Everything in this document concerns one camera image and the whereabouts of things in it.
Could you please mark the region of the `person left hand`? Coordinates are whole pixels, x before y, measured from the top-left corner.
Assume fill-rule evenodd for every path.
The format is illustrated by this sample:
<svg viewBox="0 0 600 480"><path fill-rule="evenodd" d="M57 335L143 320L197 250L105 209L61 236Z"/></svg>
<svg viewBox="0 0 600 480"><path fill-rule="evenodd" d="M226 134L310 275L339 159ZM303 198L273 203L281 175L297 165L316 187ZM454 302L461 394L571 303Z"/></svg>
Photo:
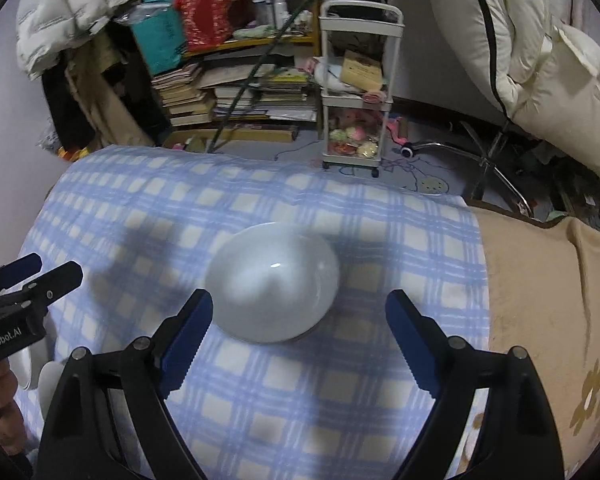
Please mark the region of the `person left hand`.
<svg viewBox="0 0 600 480"><path fill-rule="evenodd" d="M27 434L23 417L15 402L18 380L7 360L0 362L0 445L7 455L21 453Z"/></svg>

